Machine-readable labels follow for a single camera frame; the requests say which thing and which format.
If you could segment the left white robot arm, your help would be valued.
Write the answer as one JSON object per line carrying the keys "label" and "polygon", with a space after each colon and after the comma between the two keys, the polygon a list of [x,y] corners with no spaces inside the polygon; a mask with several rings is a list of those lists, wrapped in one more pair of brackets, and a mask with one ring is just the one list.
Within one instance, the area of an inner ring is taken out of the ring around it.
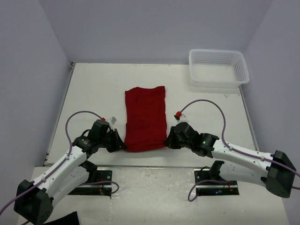
{"label": "left white robot arm", "polygon": [[126,150],[118,131],[105,120],[96,120],[91,129],[75,138],[71,148],[46,172],[17,188],[14,211],[34,225],[42,225],[57,203],[78,186],[97,180],[97,166],[88,159],[105,148],[108,152]]}

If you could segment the red t-shirt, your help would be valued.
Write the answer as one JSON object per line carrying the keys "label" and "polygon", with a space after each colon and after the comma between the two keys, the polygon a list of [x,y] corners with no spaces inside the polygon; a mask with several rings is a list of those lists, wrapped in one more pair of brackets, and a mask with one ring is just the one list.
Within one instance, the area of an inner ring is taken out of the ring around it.
{"label": "red t-shirt", "polygon": [[125,104],[127,151],[143,152],[165,147],[165,86],[152,89],[135,87],[127,90]]}

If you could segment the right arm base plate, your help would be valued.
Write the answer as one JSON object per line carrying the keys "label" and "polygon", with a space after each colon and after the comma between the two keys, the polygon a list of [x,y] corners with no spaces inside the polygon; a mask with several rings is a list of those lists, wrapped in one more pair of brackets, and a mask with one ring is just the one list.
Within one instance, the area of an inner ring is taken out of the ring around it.
{"label": "right arm base plate", "polygon": [[[202,180],[220,180],[221,178],[211,178],[209,167],[194,169],[195,183]],[[223,196],[223,195],[239,195],[237,181],[230,181],[228,184],[204,182],[196,186],[196,194],[198,196]]]}

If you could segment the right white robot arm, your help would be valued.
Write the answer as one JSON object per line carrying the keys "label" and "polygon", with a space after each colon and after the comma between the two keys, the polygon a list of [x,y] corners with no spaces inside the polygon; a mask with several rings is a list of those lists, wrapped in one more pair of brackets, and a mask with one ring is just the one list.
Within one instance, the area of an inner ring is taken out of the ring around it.
{"label": "right white robot arm", "polygon": [[170,149],[187,148],[198,156],[214,158],[209,172],[209,181],[214,184],[240,180],[261,185],[276,196],[290,197],[296,168],[284,152],[238,150],[216,135],[198,133],[186,122],[171,127],[164,144]]}

